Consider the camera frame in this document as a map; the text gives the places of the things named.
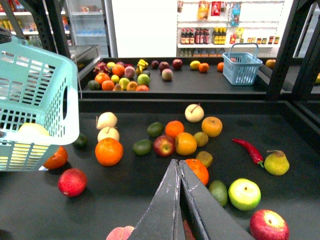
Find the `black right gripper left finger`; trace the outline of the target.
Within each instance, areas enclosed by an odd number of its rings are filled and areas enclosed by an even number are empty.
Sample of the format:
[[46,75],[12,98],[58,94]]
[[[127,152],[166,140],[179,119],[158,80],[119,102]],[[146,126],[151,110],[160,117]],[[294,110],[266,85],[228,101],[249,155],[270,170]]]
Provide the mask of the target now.
[[172,159],[130,240],[179,240],[181,177],[178,161]]

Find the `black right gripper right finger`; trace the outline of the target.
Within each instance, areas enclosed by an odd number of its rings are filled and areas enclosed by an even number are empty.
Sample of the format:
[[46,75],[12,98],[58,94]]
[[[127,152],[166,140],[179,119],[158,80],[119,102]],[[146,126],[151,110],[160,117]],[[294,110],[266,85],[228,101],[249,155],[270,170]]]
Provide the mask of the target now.
[[252,240],[213,197],[188,164],[179,162],[182,190],[197,240]]

